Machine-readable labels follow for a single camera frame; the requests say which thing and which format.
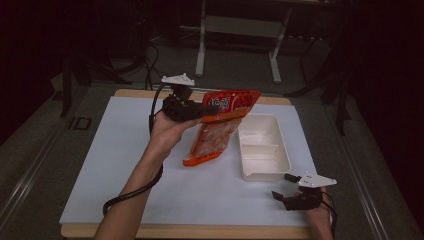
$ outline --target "white plastic container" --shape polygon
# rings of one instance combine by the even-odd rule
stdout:
[[[247,115],[238,127],[238,135],[245,181],[278,181],[290,172],[290,160],[275,116]]]

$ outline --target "forearm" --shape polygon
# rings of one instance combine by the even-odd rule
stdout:
[[[317,223],[311,226],[313,239],[315,240],[333,240],[330,224]]]
[[[157,161],[158,159],[152,159],[152,157],[145,152],[120,195],[135,191],[154,179],[162,161]],[[101,222],[96,239],[134,239],[149,193],[150,190],[113,205]]]

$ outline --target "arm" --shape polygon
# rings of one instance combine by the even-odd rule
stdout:
[[[322,187],[321,190],[326,192],[326,188]],[[329,203],[327,195],[324,194],[324,201]],[[307,210],[305,212],[306,218],[311,225],[312,236],[317,240],[333,240],[331,233],[330,223],[330,210],[321,203],[318,208]]]
[[[120,195],[132,192],[153,180],[183,132],[198,121],[177,123],[163,112],[155,117],[150,141]],[[112,206],[97,229],[95,239],[134,239],[140,226],[150,190]]]

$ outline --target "food package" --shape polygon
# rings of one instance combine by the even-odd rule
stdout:
[[[226,90],[208,92],[202,106],[218,105],[219,113],[204,116],[202,125],[190,153],[183,160],[184,166],[192,167],[218,158],[227,148],[234,132],[258,100],[261,92],[255,90]]]

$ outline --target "cable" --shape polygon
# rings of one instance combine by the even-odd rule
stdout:
[[[333,205],[333,206],[330,206],[330,204],[328,204],[324,200],[321,202],[328,209],[330,209],[331,216],[333,218],[333,222],[331,223],[331,234],[333,235],[333,238],[336,239],[337,212],[336,212],[336,209],[335,209],[336,207],[334,205],[334,200],[328,193],[326,193],[326,192],[322,192],[322,193],[325,194],[328,197],[328,200],[330,201],[331,205]]]
[[[119,203],[119,202],[122,202],[122,201],[128,200],[128,199],[130,199],[130,198],[136,197],[136,196],[138,196],[138,195],[140,195],[140,194],[142,194],[142,193],[144,193],[144,192],[147,192],[147,191],[148,191],[149,189],[151,189],[151,188],[152,188],[152,187],[153,187],[153,186],[154,186],[157,182],[159,182],[159,179],[162,177],[162,173],[163,173],[163,165],[161,165],[161,166],[160,166],[159,172],[156,174],[155,178],[154,178],[152,181],[150,181],[148,184],[144,185],[143,187],[141,187],[141,188],[139,188],[139,189],[137,189],[137,190],[135,190],[135,191],[129,192],[129,193],[127,193],[127,194],[124,194],[124,195],[118,196],[118,197],[116,197],[116,198],[113,198],[113,199],[111,199],[111,200],[107,201],[107,202],[103,205],[103,215],[106,215],[106,214],[107,214],[107,212],[109,211],[109,209],[110,209],[113,205],[115,205],[115,204],[117,204],[117,203]]]
[[[152,102],[152,108],[150,111],[150,116],[149,116],[149,131],[150,134],[152,133],[153,130],[153,120],[155,118],[155,107],[156,107],[156,101],[158,100],[159,97],[159,93],[160,91],[162,91],[162,89],[168,85],[167,83],[163,83],[162,85],[160,85],[160,87],[158,88],[158,90],[156,91],[155,97],[153,98],[153,102]]]
[[[153,128],[153,120],[154,120],[154,112],[155,112],[155,106],[156,106],[156,101],[159,97],[159,93],[160,91],[166,86],[168,85],[167,83],[162,84],[159,89],[156,91],[155,97],[153,99],[153,103],[152,103],[152,109],[151,109],[151,115],[149,116],[149,132],[150,134],[152,133],[152,128]],[[150,181],[148,184],[144,185],[143,187],[126,193],[124,195],[120,195],[118,197],[112,198],[109,201],[107,201],[104,205],[103,205],[103,215],[106,216],[107,212],[109,211],[109,209],[122,201],[128,200],[130,198],[136,197],[144,192],[147,192],[149,189],[151,189],[154,185],[156,185],[156,183],[159,182],[159,179],[162,177],[162,173],[163,173],[163,164],[161,165],[159,172],[156,174],[155,178]]]

